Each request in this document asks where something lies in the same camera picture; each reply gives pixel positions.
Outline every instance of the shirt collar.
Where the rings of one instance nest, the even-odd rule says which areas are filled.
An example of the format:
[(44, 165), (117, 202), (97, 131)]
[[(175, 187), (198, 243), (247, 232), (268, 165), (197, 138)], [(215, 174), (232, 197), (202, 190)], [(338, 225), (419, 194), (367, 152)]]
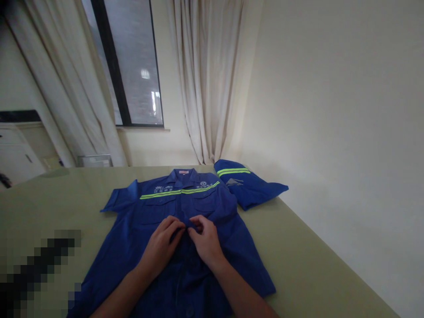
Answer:
[[(184, 181), (184, 184), (182, 183), (182, 180), (180, 180), (178, 178), (178, 176), (181, 175), (181, 177), (183, 177), (182, 174), (180, 174), (180, 171), (188, 171), (190, 178), (186, 179)], [(194, 169), (174, 169), (172, 170), (172, 172), (170, 173), (170, 175), (167, 178), (167, 183), (171, 183), (174, 182), (175, 183), (175, 187), (176, 188), (186, 188), (189, 186), (193, 186), (195, 182), (199, 182), (199, 174), (197, 173), (196, 170)]]

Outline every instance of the window frame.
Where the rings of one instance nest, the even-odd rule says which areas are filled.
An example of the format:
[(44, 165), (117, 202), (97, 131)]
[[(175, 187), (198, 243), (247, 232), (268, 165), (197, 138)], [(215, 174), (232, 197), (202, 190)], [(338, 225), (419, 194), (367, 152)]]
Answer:
[(160, 95), (160, 111), (162, 114), (162, 124), (135, 124), (131, 121), (131, 116), (128, 109), (127, 98), (125, 95), (124, 83), (122, 82), (121, 70), (119, 68), (119, 61), (116, 55), (114, 38), (112, 36), (112, 30), (110, 29), (109, 18), (107, 16), (107, 10), (104, 0), (91, 0), (91, 6), (96, 18), (98, 32), (102, 41), (103, 50), (105, 52), (107, 66), (112, 79), (112, 85), (114, 87), (116, 101), (121, 114), (122, 125), (117, 127), (157, 127), (164, 128), (163, 120), (163, 107), (162, 107), (162, 93), (160, 91), (160, 80), (159, 80), (159, 66), (158, 66), (158, 55), (156, 53), (156, 40), (155, 40), (155, 29), (153, 26), (153, 13), (151, 11), (151, 0), (149, 0), (150, 7), (150, 18), (151, 18), (151, 29), (153, 32), (153, 47), (155, 50), (156, 68), (158, 70), (158, 86)]

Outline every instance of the hand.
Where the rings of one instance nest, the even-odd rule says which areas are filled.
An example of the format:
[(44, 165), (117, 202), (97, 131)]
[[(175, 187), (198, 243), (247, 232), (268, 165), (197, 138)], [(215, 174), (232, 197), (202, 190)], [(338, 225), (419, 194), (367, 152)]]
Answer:
[[(185, 227), (184, 223), (176, 217), (168, 216), (164, 219), (151, 235), (136, 269), (153, 281), (163, 271), (174, 254)], [(180, 231), (170, 242), (171, 236), (177, 229), (180, 229)]]
[(216, 226), (202, 215), (194, 216), (190, 221), (196, 225), (200, 232), (198, 234), (193, 228), (188, 228), (190, 238), (196, 245), (197, 253), (210, 270), (215, 272), (227, 261), (222, 253)]

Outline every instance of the white cabinet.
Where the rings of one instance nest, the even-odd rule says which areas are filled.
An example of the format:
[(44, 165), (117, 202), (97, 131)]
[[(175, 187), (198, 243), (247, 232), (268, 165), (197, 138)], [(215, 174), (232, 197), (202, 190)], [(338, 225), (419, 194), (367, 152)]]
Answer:
[(52, 169), (49, 162), (58, 160), (42, 123), (0, 123), (0, 172), (13, 186)]

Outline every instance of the shirt sleeve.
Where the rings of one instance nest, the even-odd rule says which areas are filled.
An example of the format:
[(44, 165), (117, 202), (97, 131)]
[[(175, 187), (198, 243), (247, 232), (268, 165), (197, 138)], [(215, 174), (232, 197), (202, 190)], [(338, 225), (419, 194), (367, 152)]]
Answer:
[(113, 211), (119, 213), (129, 207), (139, 197), (137, 180), (134, 180), (127, 188), (114, 189), (106, 206), (100, 212)]

